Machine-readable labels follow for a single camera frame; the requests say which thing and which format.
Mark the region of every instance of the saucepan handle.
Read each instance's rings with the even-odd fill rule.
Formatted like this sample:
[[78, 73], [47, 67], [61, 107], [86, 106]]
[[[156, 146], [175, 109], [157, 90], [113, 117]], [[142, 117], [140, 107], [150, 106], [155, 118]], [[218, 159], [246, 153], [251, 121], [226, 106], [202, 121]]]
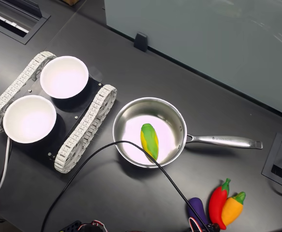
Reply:
[[236, 148], [250, 148], [250, 149], [262, 149], [263, 145], [260, 141], [247, 139], [236, 136], [225, 136], [225, 135], [212, 135], [212, 136], [194, 136], [187, 134], [191, 140], [186, 143], [205, 143], [205, 144], [216, 144], [221, 146], [236, 147]]

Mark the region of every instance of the white bowl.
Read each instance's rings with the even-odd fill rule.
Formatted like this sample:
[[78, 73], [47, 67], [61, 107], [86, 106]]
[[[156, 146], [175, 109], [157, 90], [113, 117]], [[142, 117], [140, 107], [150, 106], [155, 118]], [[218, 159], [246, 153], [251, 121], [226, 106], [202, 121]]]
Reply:
[[6, 134], [14, 141], [29, 144], [43, 139], [56, 122], [53, 104], [36, 95], [22, 97], [13, 102], [3, 118]]
[[65, 99], [80, 93], [87, 84], [89, 72], [75, 57], [58, 57], [50, 61], [41, 72], [42, 89], [53, 98]]

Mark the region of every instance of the toy pepper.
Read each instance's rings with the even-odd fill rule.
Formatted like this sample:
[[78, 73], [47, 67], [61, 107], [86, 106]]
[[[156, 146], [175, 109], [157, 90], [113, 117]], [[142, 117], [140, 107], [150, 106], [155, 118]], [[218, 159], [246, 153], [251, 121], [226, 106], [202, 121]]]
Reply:
[[222, 186], [219, 186], [213, 192], [208, 205], [209, 218], [212, 223], [217, 223], [220, 229], [225, 230], [226, 225], [222, 220], [223, 206], [229, 194], [230, 179], [227, 178]]
[[227, 199], [222, 211], [222, 220], [225, 226], [231, 224], [241, 214], [245, 197], [245, 192], [240, 192], [238, 195]]

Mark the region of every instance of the plastic toy vegetable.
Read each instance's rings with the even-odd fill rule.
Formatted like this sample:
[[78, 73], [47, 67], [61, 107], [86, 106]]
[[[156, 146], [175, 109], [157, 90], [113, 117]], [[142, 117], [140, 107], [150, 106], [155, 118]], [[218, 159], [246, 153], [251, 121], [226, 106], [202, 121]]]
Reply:
[[209, 218], [212, 223], [217, 223], [221, 230], [226, 229], [226, 226], [222, 220], [222, 211], [223, 205], [225, 204], [229, 194], [230, 181], [231, 180], [227, 178], [226, 182], [224, 182], [222, 186], [219, 186], [215, 189], [208, 204]]
[[222, 212], [222, 220], [225, 226], [231, 224], [241, 214], [245, 197], [245, 192], [240, 192], [238, 195], [227, 199]]
[[[189, 200], [190, 205], [194, 208], [196, 213], [200, 216], [200, 218], [204, 221], [204, 223], [208, 224], [207, 216], [205, 215], [203, 203], [200, 198], [194, 197]], [[193, 217], [196, 219], [198, 224], [201, 226], [201, 228], [204, 229], [203, 224], [200, 222], [200, 220], [197, 218], [197, 216], [194, 214], [194, 212], [191, 210], [191, 208], [188, 207], [188, 215], [189, 217]]]
[[155, 129], [149, 123], [146, 123], [142, 126], [141, 142], [143, 149], [155, 160], [157, 160], [159, 152], [158, 137]]

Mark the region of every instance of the purple eggplant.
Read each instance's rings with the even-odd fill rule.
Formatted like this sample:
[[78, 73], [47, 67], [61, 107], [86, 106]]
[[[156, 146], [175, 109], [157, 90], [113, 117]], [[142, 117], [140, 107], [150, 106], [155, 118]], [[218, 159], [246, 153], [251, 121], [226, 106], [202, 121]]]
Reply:
[[[196, 213], [199, 215], [199, 217], [204, 221], [204, 223], [207, 225], [208, 224], [208, 219], [207, 216], [205, 215], [204, 208], [203, 208], [203, 203], [200, 198], [194, 197], [189, 200], [190, 205], [194, 208]], [[200, 220], [197, 218], [197, 216], [193, 213], [191, 208], [188, 207], [188, 215], [189, 217], [193, 217], [196, 219], [198, 224], [201, 226], [201, 228], [204, 229], [204, 226], [200, 222]]]

